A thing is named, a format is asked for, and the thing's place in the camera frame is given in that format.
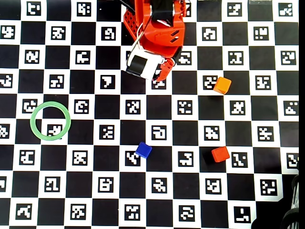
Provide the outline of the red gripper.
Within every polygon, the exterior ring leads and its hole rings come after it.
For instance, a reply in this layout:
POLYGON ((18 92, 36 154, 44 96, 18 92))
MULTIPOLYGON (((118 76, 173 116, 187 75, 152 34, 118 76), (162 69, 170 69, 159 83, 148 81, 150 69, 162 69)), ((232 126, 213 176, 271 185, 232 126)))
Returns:
POLYGON ((163 81, 175 66, 173 57, 179 47, 183 46, 185 24, 182 20, 173 22, 172 27, 160 22, 146 21, 143 24, 144 33, 140 38, 140 45, 148 51, 165 57, 161 64, 161 71, 153 77, 154 81, 163 81))

